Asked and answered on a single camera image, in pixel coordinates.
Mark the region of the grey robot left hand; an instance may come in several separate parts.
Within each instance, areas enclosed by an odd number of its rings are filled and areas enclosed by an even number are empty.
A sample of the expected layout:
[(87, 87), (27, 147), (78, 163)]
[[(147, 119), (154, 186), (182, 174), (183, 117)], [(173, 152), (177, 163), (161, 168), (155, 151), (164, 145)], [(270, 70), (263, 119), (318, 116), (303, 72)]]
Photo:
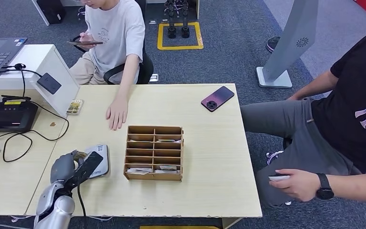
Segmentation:
[(67, 181), (74, 176), (77, 168), (81, 166), (87, 157), (87, 153), (73, 150), (60, 156), (51, 167), (50, 182)]

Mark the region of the person's right hand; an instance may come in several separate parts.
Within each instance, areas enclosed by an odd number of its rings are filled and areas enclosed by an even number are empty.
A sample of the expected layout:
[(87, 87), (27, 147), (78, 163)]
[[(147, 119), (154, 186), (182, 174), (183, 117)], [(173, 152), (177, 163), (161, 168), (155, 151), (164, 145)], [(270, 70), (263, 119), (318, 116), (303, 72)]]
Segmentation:
[[(80, 38), (79, 41), (81, 42), (89, 42), (89, 41), (93, 41), (93, 36), (88, 33), (88, 32), (82, 32), (80, 33)], [(91, 45), (82, 45), (81, 48), (84, 49), (85, 51), (88, 51), (91, 48), (94, 48), (95, 46), (97, 46), (96, 44), (91, 44)]]

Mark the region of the person's left hand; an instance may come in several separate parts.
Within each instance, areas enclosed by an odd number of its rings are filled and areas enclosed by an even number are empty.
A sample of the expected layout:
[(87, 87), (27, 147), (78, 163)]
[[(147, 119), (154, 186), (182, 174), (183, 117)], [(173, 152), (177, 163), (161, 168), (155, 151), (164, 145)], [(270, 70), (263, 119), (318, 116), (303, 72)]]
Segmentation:
[(280, 169), (276, 170), (276, 173), (290, 177), (281, 181), (269, 181), (269, 184), (302, 202), (314, 199), (321, 187), (319, 177), (315, 173), (298, 169)]
[(128, 114), (128, 99), (123, 96), (117, 96), (109, 105), (106, 112), (109, 128), (111, 130), (121, 129), (122, 124), (126, 122)]

